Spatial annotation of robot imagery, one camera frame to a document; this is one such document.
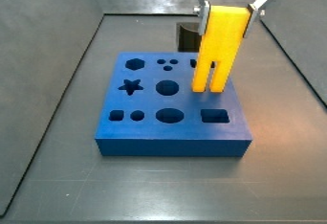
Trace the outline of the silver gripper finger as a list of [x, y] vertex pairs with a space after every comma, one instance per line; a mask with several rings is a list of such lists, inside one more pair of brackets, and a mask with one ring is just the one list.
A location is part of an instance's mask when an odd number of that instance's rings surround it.
[[210, 2], [206, 0], [198, 0], [198, 6], [194, 7], [194, 13], [200, 18], [199, 27], [198, 27], [198, 33], [200, 35], [204, 35], [206, 33], [210, 10], [211, 10]]
[[244, 30], [243, 37], [247, 37], [250, 35], [255, 19], [260, 16], [263, 8], [266, 7], [266, 5], [268, 4], [270, 1], [271, 0], [254, 0], [254, 2], [248, 4], [248, 11], [251, 13], [251, 17], [248, 20], [248, 24], [247, 24], [247, 27]]

